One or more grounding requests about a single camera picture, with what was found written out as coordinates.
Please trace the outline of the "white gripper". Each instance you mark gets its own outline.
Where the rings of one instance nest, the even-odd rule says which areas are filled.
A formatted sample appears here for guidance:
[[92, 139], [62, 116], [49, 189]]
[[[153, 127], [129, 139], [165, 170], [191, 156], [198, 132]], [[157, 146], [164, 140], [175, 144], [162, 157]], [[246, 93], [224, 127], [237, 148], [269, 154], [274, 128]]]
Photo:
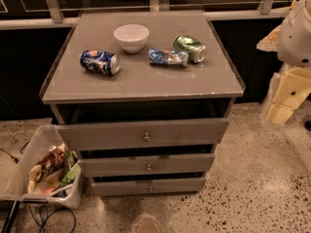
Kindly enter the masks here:
[[283, 125], [311, 93], [311, 69], [295, 67], [285, 71], [275, 94], [275, 103], [270, 106], [266, 120]]

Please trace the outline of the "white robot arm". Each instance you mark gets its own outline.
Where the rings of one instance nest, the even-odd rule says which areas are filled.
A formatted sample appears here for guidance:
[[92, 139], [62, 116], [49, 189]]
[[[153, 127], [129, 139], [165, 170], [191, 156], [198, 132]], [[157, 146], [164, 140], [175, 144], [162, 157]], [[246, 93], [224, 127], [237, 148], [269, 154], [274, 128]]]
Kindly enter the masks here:
[[257, 44], [289, 68], [279, 75], [266, 120], [285, 124], [311, 93], [311, 0], [293, 1], [282, 23]]

